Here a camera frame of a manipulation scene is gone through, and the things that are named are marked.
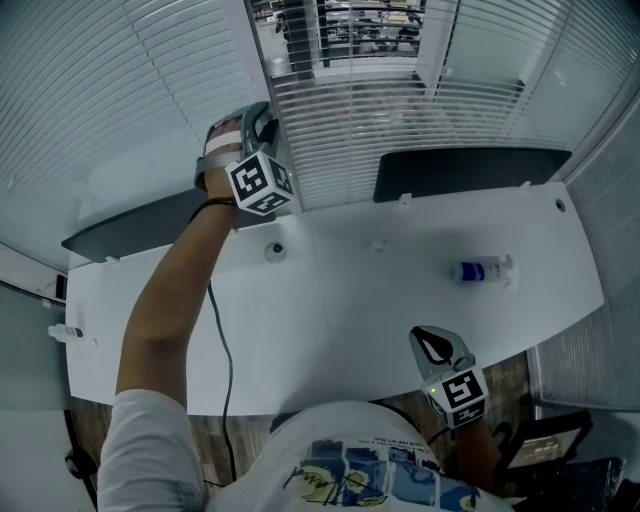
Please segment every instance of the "hand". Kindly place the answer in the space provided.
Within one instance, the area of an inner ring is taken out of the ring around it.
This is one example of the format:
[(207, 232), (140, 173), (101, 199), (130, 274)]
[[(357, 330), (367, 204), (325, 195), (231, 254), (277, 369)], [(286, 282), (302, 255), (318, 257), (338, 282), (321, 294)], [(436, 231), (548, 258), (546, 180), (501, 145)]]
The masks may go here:
[[(240, 131), (240, 123), (241, 121), (239, 119), (232, 119), (231, 121), (222, 123), (211, 133), (209, 140), (222, 135), (223, 133)], [(215, 149), (213, 154), (222, 155), (224, 153), (240, 150), (242, 150), (242, 144), (240, 143), (227, 144), (226, 146), (220, 146), (218, 149)], [(204, 183), (207, 188), (209, 199), (217, 197), (233, 197), (233, 189), (231, 188), (231, 183), (229, 183), (229, 176), (223, 168), (211, 169), (210, 171), (205, 172)]]

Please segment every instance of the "forearm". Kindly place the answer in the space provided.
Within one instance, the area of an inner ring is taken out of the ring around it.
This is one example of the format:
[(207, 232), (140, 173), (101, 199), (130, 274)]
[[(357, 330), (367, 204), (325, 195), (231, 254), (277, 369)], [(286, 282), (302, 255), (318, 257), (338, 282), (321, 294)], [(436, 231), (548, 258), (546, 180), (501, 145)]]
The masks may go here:
[(493, 482), (493, 470), (500, 452), (483, 420), (474, 421), (455, 431), (458, 454), (458, 477), (469, 485), (496, 496), (511, 496), (512, 489), (498, 488)]
[(159, 263), (127, 324), (117, 393), (154, 389), (186, 406), (189, 338), (236, 213), (228, 206), (204, 208)]

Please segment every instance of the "white blinds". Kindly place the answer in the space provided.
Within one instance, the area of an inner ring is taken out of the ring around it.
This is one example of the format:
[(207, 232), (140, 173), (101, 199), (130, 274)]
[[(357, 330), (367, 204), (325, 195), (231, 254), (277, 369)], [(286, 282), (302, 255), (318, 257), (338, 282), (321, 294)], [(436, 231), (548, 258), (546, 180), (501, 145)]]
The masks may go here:
[(269, 33), (271, 4), (256, 25), (307, 209), (371, 199), (390, 151), (575, 151), (640, 49), (622, 1), (284, 0)]
[[(65, 267), (67, 255), (59, 244), (75, 230), (78, 190), (92, 170), (175, 130), (186, 130), (193, 139), (189, 148), (198, 147), (211, 122), (255, 101), (255, 80), (234, 42), (234, 36), (245, 38), (255, 51), (251, 32), (232, 34), (225, 3), (0, 4), (0, 238), (5, 243)], [(245, 23), (250, 29), (246, 14)], [(190, 175), (195, 155), (184, 156)], [(156, 186), (160, 179), (139, 162), (127, 172), (146, 173), (138, 181)]]

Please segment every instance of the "black cable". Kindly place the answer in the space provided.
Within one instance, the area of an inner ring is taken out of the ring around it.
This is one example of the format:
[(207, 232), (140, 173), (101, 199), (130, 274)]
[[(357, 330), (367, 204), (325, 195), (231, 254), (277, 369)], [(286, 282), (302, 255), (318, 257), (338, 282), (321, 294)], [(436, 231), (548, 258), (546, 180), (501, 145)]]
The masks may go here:
[(227, 388), (227, 397), (224, 399), (224, 409), (222, 410), (222, 436), (224, 437), (224, 442), (227, 444), (227, 449), (229, 450), (229, 461), (231, 463), (231, 481), (235, 482), (237, 480), (236, 463), (233, 457), (233, 448), (231, 446), (231, 441), (229, 440), (229, 434), (227, 433), (227, 411), (229, 409), (229, 399), (231, 398), (231, 388), (233, 386), (233, 359), (231, 359), (231, 352), (229, 352), (227, 340), (225, 339), (224, 332), (222, 331), (222, 324), (220, 323), (220, 311), (218, 311), (218, 305), (216, 304), (216, 299), (213, 296), (211, 281), (209, 281), (209, 286), (207, 286), (207, 292), (209, 293), (209, 299), (211, 299), (213, 311), (216, 314), (216, 324), (218, 325), (220, 340), (222, 341), (224, 351), (227, 353), (227, 359), (229, 359), (229, 387)]
[(449, 430), (450, 430), (450, 429), (449, 429), (449, 427), (445, 427), (445, 428), (443, 428), (443, 429), (442, 429), (440, 432), (438, 432), (437, 434), (432, 435), (432, 436), (429, 438), (429, 440), (427, 441), (427, 444), (428, 444), (429, 446), (431, 446), (431, 444), (432, 444), (436, 439), (438, 439), (442, 434), (446, 434), (447, 432), (449, 432)]
[(215, 482), (212, 482), (211, 480), (203, 480), (203, 482), (204, 482), (205, 484), (215, 485), (216, 487), (222, 487), (222, 488), (224, 488), (224, 487), (225, 487), (224, 485), (217, 484), (217, 483), (215, 483)]

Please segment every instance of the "white t-shirt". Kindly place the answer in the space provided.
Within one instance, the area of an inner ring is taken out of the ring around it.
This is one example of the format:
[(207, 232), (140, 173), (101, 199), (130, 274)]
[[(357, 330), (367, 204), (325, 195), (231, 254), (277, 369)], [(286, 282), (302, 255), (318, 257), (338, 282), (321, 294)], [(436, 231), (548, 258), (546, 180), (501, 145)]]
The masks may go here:
[(446, 478), (402, 417), (364, 402), (303, 411), (276, 430), (250, 471), (206, 501), (184, 409), (132, 390), (114, 403), (98, 473), (98, 509), (115, 511), (512, 510)]

